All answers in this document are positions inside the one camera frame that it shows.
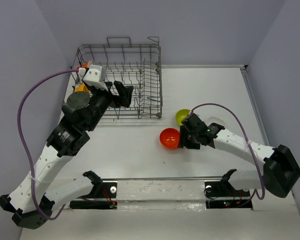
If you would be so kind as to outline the white bowl orange outside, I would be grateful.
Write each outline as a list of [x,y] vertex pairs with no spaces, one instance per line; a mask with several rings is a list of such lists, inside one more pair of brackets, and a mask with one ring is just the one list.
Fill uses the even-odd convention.
[[92,60],[84,63],[83,65],[80,66],[80,68],[83,68],[83,69],[89,69],[91,67],[91,65],[93,65],[94,62]]

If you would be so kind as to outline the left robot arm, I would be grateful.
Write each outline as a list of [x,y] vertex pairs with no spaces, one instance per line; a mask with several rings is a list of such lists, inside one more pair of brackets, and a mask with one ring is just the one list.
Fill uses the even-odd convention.
[[107,82],[104,88],[85,83],[88,92],[70,94],[62,106],[63,117],[49,135],[36,163],[10,194],[0,196],[0,206],[11,212],[12,221],[21,228],[35,230],[52,219],[53,211],[68,202],[89,196],[94,198],[103,190],[102,179],[93,171],[86,171],[68,185],[48,190],[61,169],[89,141],[100,119],[111,108],[128,108],[134,87],[119,81]]

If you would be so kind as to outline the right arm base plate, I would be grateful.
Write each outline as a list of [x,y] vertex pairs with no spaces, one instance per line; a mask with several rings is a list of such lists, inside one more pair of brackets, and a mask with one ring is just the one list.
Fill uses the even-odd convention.
[[249,191],[235,190],[228,183],[207,181],[204,183],[203,194],[206,198],[205,207],[212,209],[253,209]]

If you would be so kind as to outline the yellow bowl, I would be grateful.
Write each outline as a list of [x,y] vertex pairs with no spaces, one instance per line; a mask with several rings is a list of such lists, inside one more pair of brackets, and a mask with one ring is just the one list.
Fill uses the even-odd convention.
[[80,86],[76,87],[74,89],[74,92],[85,92],[85,93],[89,93],[89,89],[87,88],[87,86],[85,84],[81,84]]

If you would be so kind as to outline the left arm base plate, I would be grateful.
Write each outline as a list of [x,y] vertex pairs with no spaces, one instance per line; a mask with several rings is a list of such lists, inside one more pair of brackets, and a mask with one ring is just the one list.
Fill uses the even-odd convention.
[[72,210],[116,210],[117,181],[104,181],[99,191],[93,190],[90,194],[81,196],[69,203]]

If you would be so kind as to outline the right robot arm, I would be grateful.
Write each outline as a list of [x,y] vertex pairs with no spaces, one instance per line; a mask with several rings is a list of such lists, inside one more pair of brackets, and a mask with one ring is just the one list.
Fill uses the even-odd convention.
[[181,121],[179,148],[198,150],[201,146],[230,153],[256,167],[254,171],[236,168],[223,175],[220,190],[232,196],[238,190],[267,190],[285,198],[300,178],[300,167],[285,145],[266,146],[229,131],[223,125],[206,125],[195,113]]

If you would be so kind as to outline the red orange bowl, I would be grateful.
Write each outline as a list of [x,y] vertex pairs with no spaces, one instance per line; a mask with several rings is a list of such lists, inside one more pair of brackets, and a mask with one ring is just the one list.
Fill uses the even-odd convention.
[[177,149],[180,142],[180,132],[175,128],[165,128],[159,135],[159,141],[166,149]]

